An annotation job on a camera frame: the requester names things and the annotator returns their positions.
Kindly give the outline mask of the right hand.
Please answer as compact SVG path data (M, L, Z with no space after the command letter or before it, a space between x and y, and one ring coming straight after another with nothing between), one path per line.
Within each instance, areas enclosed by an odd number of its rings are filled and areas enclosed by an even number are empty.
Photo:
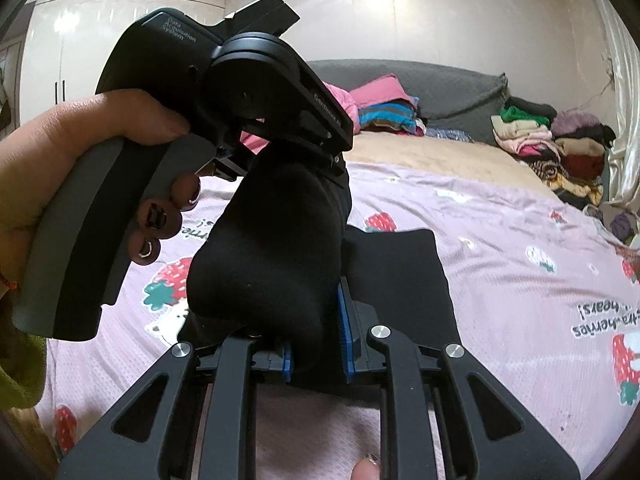
M350 480L380 480L381 465L380 460L373 454L367 454L360 460L354 468Z

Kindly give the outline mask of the left hand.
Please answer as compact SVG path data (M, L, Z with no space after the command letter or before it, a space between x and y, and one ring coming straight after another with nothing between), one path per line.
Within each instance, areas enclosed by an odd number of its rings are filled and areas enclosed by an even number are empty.
M58 104L1 141L1 292L17 288L40 216L80 155L116 136L155 145L188 122L142 90Z

